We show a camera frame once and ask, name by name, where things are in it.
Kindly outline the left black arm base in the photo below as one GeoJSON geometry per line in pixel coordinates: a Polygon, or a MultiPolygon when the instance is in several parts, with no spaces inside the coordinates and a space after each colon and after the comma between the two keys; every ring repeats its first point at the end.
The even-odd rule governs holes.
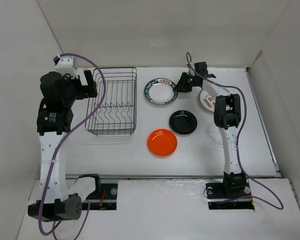
{"type": "Polygon", "coordinates": [[[117,209],[118,184],[102,183],[100,191],[88,195],[91,211],[115,211],[117,209]]]}

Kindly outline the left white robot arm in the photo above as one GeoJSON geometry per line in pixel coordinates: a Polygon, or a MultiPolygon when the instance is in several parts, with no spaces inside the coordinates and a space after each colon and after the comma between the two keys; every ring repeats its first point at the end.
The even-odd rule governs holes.
{"type": "Polygon", "coordinates": [[[36,123],[41,147],[40,192],[45,194],[45,199],[30,204],[27,213],[43,222],[78,220],[83,201],[88,196],[95,199],[102,192],[95,174],[83,175],[67,188],[65,150],[58,146],[71,131],[74,102],[98,95],[92,72],[84,70],[83,73],[86,85],[82,85],[80,76],[70,73],[51,71],[40,78],[43,98],[36,123]]]}

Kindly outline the green rimmed white plate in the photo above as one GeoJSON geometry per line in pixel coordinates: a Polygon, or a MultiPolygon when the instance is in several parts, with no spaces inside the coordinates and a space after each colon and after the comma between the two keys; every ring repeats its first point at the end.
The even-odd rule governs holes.
{"type": "Polygon", "coordinates": [[[165,106],[173,103],[178,92],[174,91],[176,84],[167,78],[155,78],[149,81],[143,90],[145,98],[157,106],[165,106]]]}

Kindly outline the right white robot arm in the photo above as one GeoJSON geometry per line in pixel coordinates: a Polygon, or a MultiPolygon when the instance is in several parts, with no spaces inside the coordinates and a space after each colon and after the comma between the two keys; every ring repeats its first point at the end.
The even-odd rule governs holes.
{"type": "Polygon", "coordinates": [[[193,87],[201,87],[215,100],[213,120],[218,127],[224,152],[224,171],[221,191],[226,198],[244,190],[247,177],[239,163],[238,132],[241,122],[241,97],[230,93],[227,86],[212,80],[183,72],[173,91],[189,93],[193,87]]]}

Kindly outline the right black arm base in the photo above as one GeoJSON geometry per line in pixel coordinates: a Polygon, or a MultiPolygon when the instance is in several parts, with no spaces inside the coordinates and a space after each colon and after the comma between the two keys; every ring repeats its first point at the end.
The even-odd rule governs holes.
{"type": "Polygon", "coordinates": [[[209,210],[254,210],[254,202],[251,196],[250,185],[247,182],[245,187],[226,193],[222,182],[208,182],[203,192],[207,198],[209,210]]]}

